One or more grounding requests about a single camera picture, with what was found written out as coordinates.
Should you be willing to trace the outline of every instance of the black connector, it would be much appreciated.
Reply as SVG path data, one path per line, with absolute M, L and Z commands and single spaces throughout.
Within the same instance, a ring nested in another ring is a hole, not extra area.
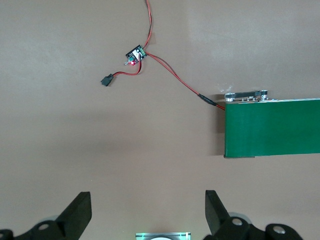
M 202 94 L 199 94 L 198 97 L 201 98 L 203 101 L 205 101 L 208 104 L 211 104 L 213 106 L 218 105 L 216 102 L 212 101 L 211 99 L 207 98 L 206 96 L 203 96 Z
M 104 79 L 101 80 L 101 84 L 103 86 L 108 87 L 108 85 L 111 83 L 112 79 L 114 79 L 114 76 L 110 73 L 109 76 L 105 76 Z

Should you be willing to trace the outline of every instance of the small circuit board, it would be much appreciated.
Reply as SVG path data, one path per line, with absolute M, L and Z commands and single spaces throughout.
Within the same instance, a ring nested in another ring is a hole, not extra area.
M 128 61 L 124 63 L 124 65 L 131 64 L 135 65 L 139 62 L 139 59 L 144 59 L 147 54 L 145 53 L 144 49 L 142 48 L 141 45 L 138 45 L 134 49 L 132 49 L 130 52 L 128 52 L 125 55 L 128 58 Z

